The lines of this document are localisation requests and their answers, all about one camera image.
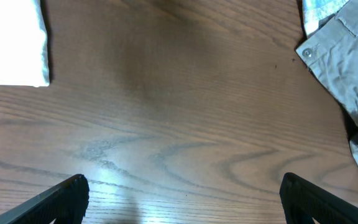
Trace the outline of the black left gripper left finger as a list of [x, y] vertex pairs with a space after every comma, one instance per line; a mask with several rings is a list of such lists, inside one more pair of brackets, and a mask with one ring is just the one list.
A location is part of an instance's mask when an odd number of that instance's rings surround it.
[[0, 215], [0, 224], [81, 223], [89, 204], [86, 177], [76, 174]]

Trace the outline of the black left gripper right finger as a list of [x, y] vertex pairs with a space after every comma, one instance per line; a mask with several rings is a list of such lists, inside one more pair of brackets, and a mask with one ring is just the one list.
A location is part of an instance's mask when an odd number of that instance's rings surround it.
[[289, 224], [358, 224], [358, 208], [300, 176], [287, 172], [280, 199]]

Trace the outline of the khaki green shorts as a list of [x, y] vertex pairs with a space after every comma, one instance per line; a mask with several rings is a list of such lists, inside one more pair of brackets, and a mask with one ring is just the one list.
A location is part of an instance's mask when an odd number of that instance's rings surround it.
[[[307, 36], [296, 52], [358, 127], [358, 0], [302, 0]], [[349, 140], [358, 166], [358, 132]]]

